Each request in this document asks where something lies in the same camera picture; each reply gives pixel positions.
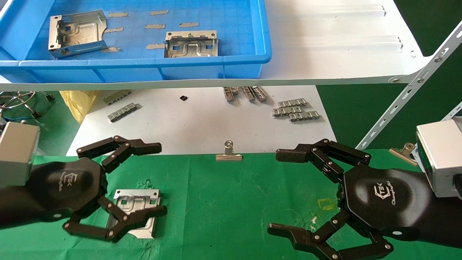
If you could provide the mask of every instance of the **sheet metal part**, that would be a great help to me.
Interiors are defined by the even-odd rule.
[[[225,94],[226,101],[232,102],[234,101],[234,95],[232,93],[232,89],[230,87],[224,87],[223,93]]]
[[[199,23],[180,23],[181,28],[197,27]]]
[[[289,114],[290,122],[316,120],[316,119],[319,119],[319,114],[316,111]]]
[[[165,25],[146,25],[146,29],[164,29]]]
[[[255,97],[260,101],[260,102],[266,102],[268,99],[268,95],[263,91],[263,89],[260,86],[255,86],[252,87],[252,90],[254,91]]]
[[[104,30],[104,33],[116,32],[116,31],[123,31],[123,27],[106,29],[106,30]]]
[[[103,99],[106,105],[112,105],[113,103],[121,100],[122,98],[130,95],[132,93],[131,90],[119,90],[116,93],[106,97]]]
[[[251,87],[241,87],[241,88],[244,91],[244,95],[247,97],[247,99],[250,102],[255,101],[255,94]]]
[[[289,114],[302,113],[302,112],[303,110],[299,106],[274,108],[273,117],[275,118],[283,117],[283,116],[288,116]]]
[[[165,44],[164,43],[157,43],[157,44],[148,44],[146,45],[146,49],[148,50],[153,50],[153,49],[164,49]]]
[[[417,166],[417,162],[413,160],[410,156],[414,149],[415,145],[413,143],[407,142],[401,150],[390,148],[390,153],[400,158],[401,160],[411,164],[412,166]]]
[[[126,17],[128,12],[110,12],[109,17]]]
[[[215,155],[216,161],[242,161],[242,155],[235,155],[233,151],[233,142],[228,140],[225,142],[225,154]]]
[[[106,49],[106,28],[102,10],[51,16],[48,50],[55,58],[61,58]]]
[[[166,14],[168,13],[169,10],[163,10],[163,11],[151,11],[149,12],[149,15],[160,15],[160,14]]]
[[[114,204],[123,212],[130,214],[137,210],[155,208],[160,205],[160,190],[116,190]],[[109,216],[106,228],[112,228],[117,223],[113,216]],[[152,217],[146,222],[146,226],[130,230],[128,233],[139,239],[153,239],[156,218]]]
[[[217,31],[169,31],[164,58],[218,56]]]
[[[126,117],[128,114],[131,114],[132,112],[140,109],[141,106],[140,104],[134,104],[134,103],[130,103],[129,105],[127,106],[124,106],[123,108],[115,111],[114,113],[108,115],[108,118],[111,122],[116,122],[116,121],[119,121],[120,119],[122,119],[123,117]]]
[[[278,102],[279,107],[306,106],[307,104],[308,102],[303,98]]]

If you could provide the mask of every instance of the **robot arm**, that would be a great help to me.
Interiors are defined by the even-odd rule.
[[[91,160],[113,150],[102,165]],[[78,161],[33,166],[24,186],[0,189],[0,229],[70,218],[63,224],[68,233],[117,242],[129,230],[143,227],[149,218],[167,214],[167,209],[157,206],[127,215],[105,197],[106,173],[130,155],[155,154],[161,150],[160,143],[145,144],[140,139],[115,136],[79,148]],[[99,207],[116,218],[114,227],[104,229],[79,223]]]
[[[353,165],[343,172],[329,157]],[[327,139],[299,144],[294,150],[276,151],[276,160],[312,162],[332,182],[340,212],[315,233],[271,223],[268,233],[288,238],[295,250],[325,260],[381,259],[393,251],[388,236],[403,241],[425,241],[462,248],[458,216],[462,201],[437,198],[423,173],[369,167],[371,156]],[[326,240],[348,224],[370,245],[335,250]]]

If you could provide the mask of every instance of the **metal terminal strip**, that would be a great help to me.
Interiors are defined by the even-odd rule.
[[[242,90],[250,102],[255,101],[255,94],[251,87],[242,87]]]
[[[130,103],[129,105],[124,106],[123,108],[108,115],[108,118],[111,122],[115,122],[140,108],[141,106],[139,104],[135,105],[134,103]]]
[[[234,95],[230,87],[224,87],[223,93],[225,94],[226,101],[228,102],[234,101]]]
[[[307,104],[308,102],[303,98],[278,102],[279,107],[306,106]]]
[[[260,102],[266,102],[266,100],[268,99],[268,96],[266,95],[266,93],[263,91],[261,87],[259,86],[252,87],[252,90],[254,91],[256,98]]]
[[[274,108],[273,117],[283,117],[283,116],[288,116],[289,114],[302,113],[302,112],[303,110],[299,106]]]
[[[130,95],[132,93],[131,90],[119,90],[116,93],[108,96],[107,98],[103,99],[103,101],[106,103],[106,105],[111,105],[122,98]]]
[[[316,111],[289,114],[290,122],[315,120],[315,119],[319,119],[319,114]]]

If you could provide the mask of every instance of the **green floor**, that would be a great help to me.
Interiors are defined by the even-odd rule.
[[[432,55],[462,17],[462,1],[395,0],[402,16],[419,43],[424,55]],[[370,149],[400,148],[415,141],[415,126],[441,120],[462,101],[462,47],[416,93]],[[371,126],[393,102],[405,84],[318,86],[318,91],[337,140],[356,146]],[[59,93],[50,106],[45,99],[37,104],[43,117],[39,147],[49,155],[65,155],[79,125],[72,118]],[[15,116],[28,115],[27,111]]]

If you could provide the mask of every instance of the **white table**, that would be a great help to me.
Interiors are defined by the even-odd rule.
[[[323,138],[336,140],[315,86],[265,87],[268,101],[250,103],[241,91],[233,103],[226,102],[223,88],[171,88],[134,90],[121,101],[106,106],[102,101],[114,91],[102,91],[85,117],[67,156],[79,147],[120,135],[127,139],[162,143],[164,155],[220,154],[226,140],[235,153],[273,153],[293,149],[299,143]],[[180,100],[181,96],[189,97]],[[305,98],[305,111],[316,110],[319,120],[290,123],[288,117],[273,118],[278,101]],[[131,102],[143,107],[111,123],[107,116]]]

